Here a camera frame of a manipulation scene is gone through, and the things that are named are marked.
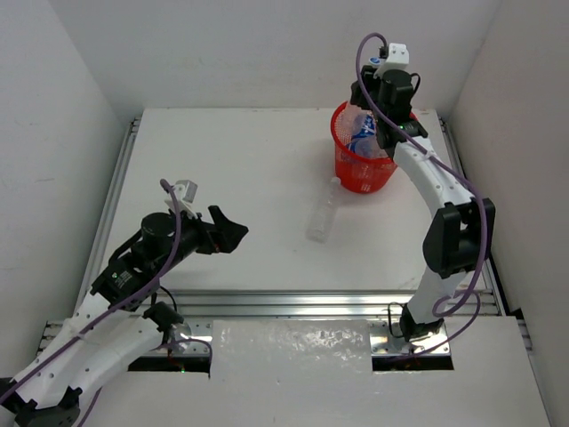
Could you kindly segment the blue label bottle front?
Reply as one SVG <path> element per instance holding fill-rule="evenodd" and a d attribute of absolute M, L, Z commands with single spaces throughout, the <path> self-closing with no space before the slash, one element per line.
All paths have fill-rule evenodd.
<path fill-rule="evenodd" d="M 362 140 L 366 138 L 375 138 L 376 122 L 374 116 L 368 112 L 358 114 L 352 125 L 352 139 Z"/>

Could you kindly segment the blue label bottle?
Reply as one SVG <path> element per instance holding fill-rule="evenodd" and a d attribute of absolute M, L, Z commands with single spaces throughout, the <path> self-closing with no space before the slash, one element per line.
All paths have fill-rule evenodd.
<path fill-rule="evenodd" d="M 379 146 L 374 137 L 353 139 L 346 148 L 363 158 L 375 159 L 379 157 Z"/>
<path fill-rule="evenodd" d="M 375 138 L 376 122 L 374 116 L 368 112 L 358 114 L 352 125 L 352 139 L 362 140 L 366 138 Z"/>

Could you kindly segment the clear bottle white cap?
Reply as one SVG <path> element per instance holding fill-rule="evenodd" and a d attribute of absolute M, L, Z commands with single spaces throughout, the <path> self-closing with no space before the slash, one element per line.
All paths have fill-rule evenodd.
<path fill-rule="evenodd" d="M 317 243 L 325 243 L 330 236 L 333 222 L 341 202 L 341 179 L 334 176 L 321 190 L 309 217 L 306 237 Z"/>
<path fill-rule="evenodd" d="M 354 119 L 358 114 L 362 112 L 368 112 L 373 115 L 372 112 L 368 110 L 360 109 L 359 107 L 352 106 L 347 101 L 346 105 L 344 106 L 343 110 L 340 112 L 336 119 L 336 132 L 339 138 L 345 143 L 348 144 L 351 142 L 352 139 L 352 125 L 354 124 Z"/>

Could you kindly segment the blue label bottle back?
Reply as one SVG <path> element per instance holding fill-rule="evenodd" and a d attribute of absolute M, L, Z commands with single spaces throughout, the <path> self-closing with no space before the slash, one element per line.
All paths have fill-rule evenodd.
<path fill-rule="evenodd" d="M 374 137 L 353 139 L 346 148 L 363 158 L 375 159 L 379 157 L 379 146 Z"/>

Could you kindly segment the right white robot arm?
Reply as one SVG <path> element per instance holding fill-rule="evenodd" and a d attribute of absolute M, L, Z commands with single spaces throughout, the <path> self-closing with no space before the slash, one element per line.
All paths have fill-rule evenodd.
<path fill-rule="evenodd" d="M 426 269 L 399 319 L 410 342 L 435 333 L 473 294 L 492 243 L 495 206 L 436 153 L 412 114 L 418 80 L 402 69 L 359 69 L 351 100 L 372 111 L 376 141 L 423 198 L 431 224 L 422 243 Z"/>

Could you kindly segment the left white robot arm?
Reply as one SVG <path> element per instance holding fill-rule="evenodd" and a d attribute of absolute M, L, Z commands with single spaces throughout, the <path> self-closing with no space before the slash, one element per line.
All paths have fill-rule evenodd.
<path fill-rule="evenodd" d="M 216 205 L 212 217 L 150 213 L 109 258 L 75 314 L 44 350 L 1 381 L 1 405 L 19 426 L 71 426 L 110 379 L 155 348 L 190 342 L 184 317 L 165 302 L 143 303 L 160 278 L 191 254 L 230 254 L 248 229 Z"/>

